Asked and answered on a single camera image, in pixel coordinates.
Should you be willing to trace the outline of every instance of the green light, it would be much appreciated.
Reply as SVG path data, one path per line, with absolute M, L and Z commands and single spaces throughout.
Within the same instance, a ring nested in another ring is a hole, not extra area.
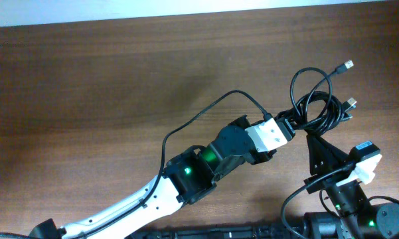
M 185 169 L 185 172 L 186 172 L 187 175 L 188 175 L 188 174 L 191 174 L 191 173 L 192 173 L 192 169 L 191 169 L 191 168 L 186 168 L 186 169 Z

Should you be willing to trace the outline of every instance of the wood grain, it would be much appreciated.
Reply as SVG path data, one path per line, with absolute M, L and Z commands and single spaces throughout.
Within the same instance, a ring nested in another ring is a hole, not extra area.
M 357 109 L 325 139 L 345 151 L 372 140 L 384 157 L 363 188 L 399 199 L 399 2 L 0 28 L 0 231 L 94 214 L 149 182 L 165 134 L 223 93 L 245 90 L 276 114 L 291 107 L 297 70 L 348 59 L 355 66 L 333 79 L 334 95 Z M 301 75 L 296 97 L 318 79 Z M 170 138 L 167 159 L 242 114 L 260 117 L 242 96 L 223 101 Z M 309 177 L 304 136 L 148 226 L 277 219 Z M 322 210 L 306 193 L 288 208 Z

